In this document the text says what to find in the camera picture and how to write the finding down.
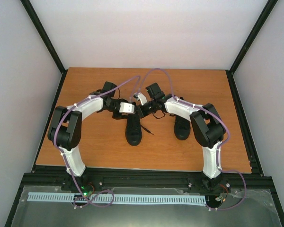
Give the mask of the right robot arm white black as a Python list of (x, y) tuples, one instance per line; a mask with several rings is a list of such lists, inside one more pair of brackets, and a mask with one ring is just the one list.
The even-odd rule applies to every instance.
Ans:
[(203, 151), (204, 165), (200, 184), (205, 190), (214, 191), (222, 181), (221, 146), (223, 137), (228, 132), (215, 107), (211, 103), (196, 105), (172, 94), (165, 95), (157, 83), (146, 87), (146, 90), (150, 101), (141, 92), (133, 95), (140, 102), (137, 106), (139, 116), (144, 118), (162, 111), (176, 116), (186, 126), (185, 129), (177, 128), (175, 134), (186, 138), (190, 130), (193, 130), (195, 140)]

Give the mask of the black sneaker with laces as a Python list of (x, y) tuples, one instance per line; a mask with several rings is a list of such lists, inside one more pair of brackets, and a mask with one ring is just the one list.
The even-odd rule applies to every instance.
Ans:
[(169, 115), (175, 118), (174, 134), (176, 138), (178, 140), (188, 139), (191, 132), (190, 121), (172, 113)]

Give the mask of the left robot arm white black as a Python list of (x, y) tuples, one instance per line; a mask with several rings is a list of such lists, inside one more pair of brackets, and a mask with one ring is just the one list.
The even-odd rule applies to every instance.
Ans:
[(128, 101), (114, 99), (116, 90), (120, 90), (119, 86), (107, 81), (102, 89), (90, 93), (82, 101), (67, 107), (57, 106), (54, 109), (47, 137), (59, 149), (67, 173), (74, 175), (72, 184), (78, 190), (85, 190), (89, 185), (89, 178), (83, 175), (86, 166), (79, 151), (82, 122), (91, 114), (104, 110), (111, 112), (113, 119), (126, 118), (125, 113), (120, 110)]

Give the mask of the black sneaker one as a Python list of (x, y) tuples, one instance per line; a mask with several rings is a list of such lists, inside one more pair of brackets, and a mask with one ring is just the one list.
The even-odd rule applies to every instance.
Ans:
[(127, 116), (125, 138), (129, 145), (138, 146), (142, 140), (142, 129), (147, 133), (153, 135), (153, 133), (141, 125), (140, 117), (138, 114), (129, 114)]

